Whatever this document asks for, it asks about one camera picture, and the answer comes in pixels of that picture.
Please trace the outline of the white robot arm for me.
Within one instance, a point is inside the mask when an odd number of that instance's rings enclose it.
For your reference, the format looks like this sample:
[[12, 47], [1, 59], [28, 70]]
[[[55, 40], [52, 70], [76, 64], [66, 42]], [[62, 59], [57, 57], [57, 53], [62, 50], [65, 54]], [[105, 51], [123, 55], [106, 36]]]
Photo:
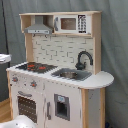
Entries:
[[[10, 54], [0, 53], [0, 64], [11, 61]], [[0, 123], [0, 128], [36, 128], [34, 122], [25, 115], [17, 116], [14, 120]]]

